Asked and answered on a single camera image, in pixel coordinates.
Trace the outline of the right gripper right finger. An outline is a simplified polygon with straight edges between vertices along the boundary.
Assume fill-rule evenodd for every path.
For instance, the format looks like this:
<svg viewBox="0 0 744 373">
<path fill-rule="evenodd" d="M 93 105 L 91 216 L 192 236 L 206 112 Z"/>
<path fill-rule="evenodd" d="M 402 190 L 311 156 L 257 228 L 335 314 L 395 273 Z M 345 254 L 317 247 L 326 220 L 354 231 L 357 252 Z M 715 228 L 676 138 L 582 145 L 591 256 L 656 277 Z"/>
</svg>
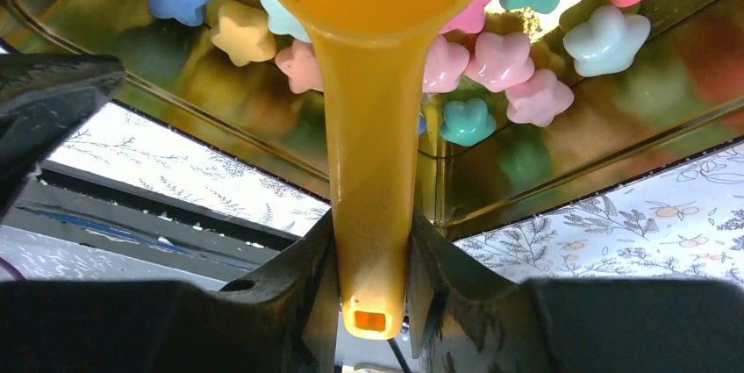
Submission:
<svg viewBox="0 0 744 373">
<path fill-rule="evenodd" d="M 411 351 L 424 372 L 740 372 L 743 290 L 722 281 L 513 283 L 411 224 Z"/>
</svg>

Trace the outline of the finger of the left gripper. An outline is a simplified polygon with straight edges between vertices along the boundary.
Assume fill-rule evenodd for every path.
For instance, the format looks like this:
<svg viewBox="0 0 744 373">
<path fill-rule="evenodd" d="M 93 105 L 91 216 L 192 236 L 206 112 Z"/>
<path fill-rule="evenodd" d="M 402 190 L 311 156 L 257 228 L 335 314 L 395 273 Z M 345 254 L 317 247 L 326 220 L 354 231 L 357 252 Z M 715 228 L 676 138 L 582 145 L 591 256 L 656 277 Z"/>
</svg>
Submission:
<svg viewBox="0 0 744 373">
<path fill-rule="evenodd" d="M 124 83 L 125 68 L 111 55 L 1 55 L 2 217 L 40 163 Z"/>
</svg>

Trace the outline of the orange plastic scoop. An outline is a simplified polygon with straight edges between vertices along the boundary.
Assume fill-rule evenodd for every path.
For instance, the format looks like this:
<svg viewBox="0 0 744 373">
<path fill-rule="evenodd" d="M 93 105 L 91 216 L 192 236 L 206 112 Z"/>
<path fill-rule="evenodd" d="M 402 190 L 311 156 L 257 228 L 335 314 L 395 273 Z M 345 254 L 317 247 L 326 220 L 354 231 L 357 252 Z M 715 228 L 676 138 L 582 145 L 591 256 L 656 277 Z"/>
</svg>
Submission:
<svg viewBox="0 0 744 373">
<path fill-rule="evenodd" d="M 404 316 L 426 55 L 472 0 L 278 1 L 321 69 L 344 325 L 388 340 Z"/>
</svg>

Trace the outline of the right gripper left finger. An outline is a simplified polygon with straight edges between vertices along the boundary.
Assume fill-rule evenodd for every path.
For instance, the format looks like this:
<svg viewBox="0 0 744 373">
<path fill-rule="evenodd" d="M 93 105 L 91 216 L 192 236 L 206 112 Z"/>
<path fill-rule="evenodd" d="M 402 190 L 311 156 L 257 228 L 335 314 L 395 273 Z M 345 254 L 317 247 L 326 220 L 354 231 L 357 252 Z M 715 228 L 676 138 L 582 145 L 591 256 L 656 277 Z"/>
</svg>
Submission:
<svg viewBox="0 0 744 373">
<path fill-rule="evenodd" d="M 181 281 L 1 285 L 4 372 L 318 372 L 339 293 L 333 219 L 258 269 L 206 291 Z"/>
</svg>

